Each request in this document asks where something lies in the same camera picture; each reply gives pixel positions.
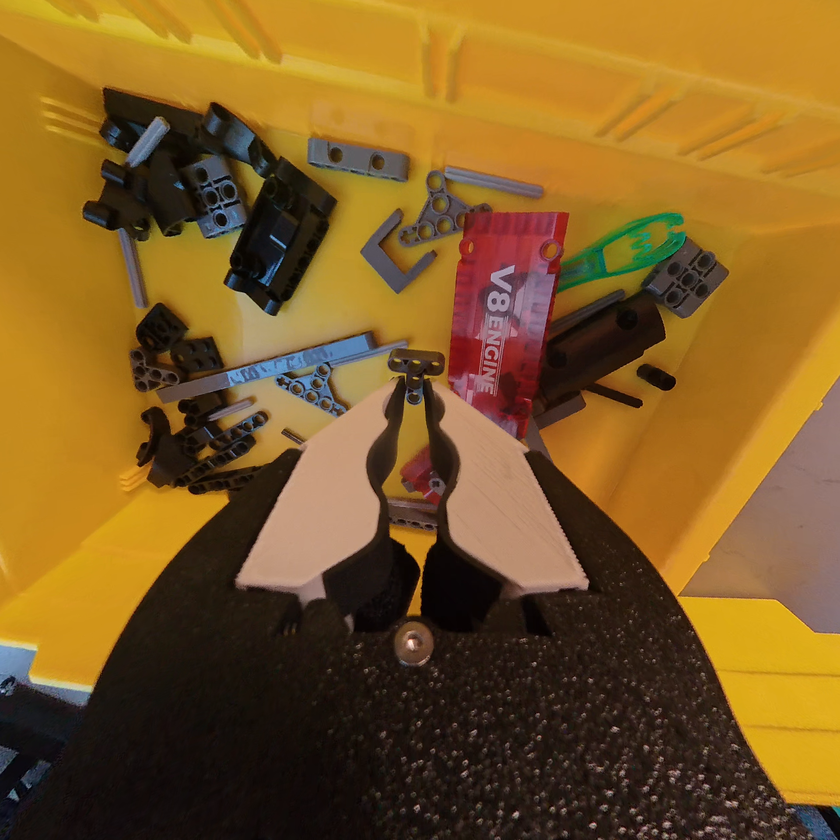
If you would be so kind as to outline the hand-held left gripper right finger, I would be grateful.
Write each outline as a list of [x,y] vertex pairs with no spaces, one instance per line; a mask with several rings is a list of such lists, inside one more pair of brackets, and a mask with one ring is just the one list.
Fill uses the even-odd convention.
[[590,581],[535,466],[553,465],[449,389],[424,385],[430,456],[444,482],[423,568],[424,615],[487,615],[499,600],[586,592]]

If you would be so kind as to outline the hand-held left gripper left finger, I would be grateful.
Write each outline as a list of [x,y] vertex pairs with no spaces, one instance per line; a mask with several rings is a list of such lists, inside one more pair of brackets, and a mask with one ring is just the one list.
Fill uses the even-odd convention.
[[390,534],[383,492],[396,464],[404,381],[389,381],[331,422],[295,455],[237,574],[242,591],[320,599],[341,617],[403,617],[419,568]]

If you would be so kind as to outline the small black T-shaped piece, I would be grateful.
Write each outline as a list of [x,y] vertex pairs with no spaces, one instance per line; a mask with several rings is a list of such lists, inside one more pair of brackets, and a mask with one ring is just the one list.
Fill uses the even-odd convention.
[[428,377],[441,375],[445,370],[445,356],[437,351],[394,349],[390,352],[387,368],[402,375],[406,402],[418,406],[424,399],[424,382]]

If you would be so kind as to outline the pile of black red parts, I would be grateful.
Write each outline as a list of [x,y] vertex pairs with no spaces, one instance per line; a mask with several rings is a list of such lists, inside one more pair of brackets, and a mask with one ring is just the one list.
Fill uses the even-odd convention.
[[[269,316],[276,316],[297,290],[318,253],[336,206],[335,197],[289,160],[276,157],[245,122],[219,103],[204,115],[123,91],[102,91],[106,118],[102,138],[126,153],[125,162],[104,160],[103,186],[82,216],[115,232],[137,308],[149,307],[137,243],[156,222],[164,236],[195,223],[207,239],[238,233],[224,280]],[[384,251],[391,234],[414,247],[462,234],[466,216],[493,212],[486,203],[469,204],[448,189],[456,182],[510,195],[541,198],[539,185],[447,166],[425,179],[427,198],[415,222],[402,225],[397,209],[361,250],[364,262],[394,292],[407,289],[436,259],[426,252],[403,271]],[[589,392],[633,408],[643,401],[606,387],[601,379],[622,369],[665,340],[663,312],[687,319],[729,276],[708,249],[686,242],[655,266],[556,292],[546,334],[538,390],[524,438],[541,442],[540,430],[585,407]],[[405,349],[405,342],[378,345],[369,333],[323,343],[307,350],[225,369],[212,338],[189,339],[188,327],[163,303],[156,303],[135,330],[138,346],[129,352],[134,388],[160,391],[162,403],[176,403],[184,427],[172,432],[165,411],[146,409],[149,430],[136,455],[137,470],[148,467],[155,487],[184,487],[192,494],[235,491],[258,467],[222,470],[254,445],[264,412],[221,429],[221,417],[243,412],[250,401],[230,404],[227,391],[273,380],[287,394],[331,417],[348,407],[333,393],[331,375],[341,365]]]

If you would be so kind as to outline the red transparent printed panel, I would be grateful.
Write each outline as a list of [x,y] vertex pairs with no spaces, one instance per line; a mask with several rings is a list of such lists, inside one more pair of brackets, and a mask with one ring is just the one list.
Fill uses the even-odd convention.
[[459,244],[448,385],[510,436],[525,437],[570,216],[481,212]]

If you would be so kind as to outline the green plastic part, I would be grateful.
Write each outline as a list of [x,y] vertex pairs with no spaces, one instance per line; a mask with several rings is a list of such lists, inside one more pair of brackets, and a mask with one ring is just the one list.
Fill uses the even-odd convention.
[[665,212],[615,228],[563,260],[557,291],[655,266],[686,242],[684,225],[681,213]]

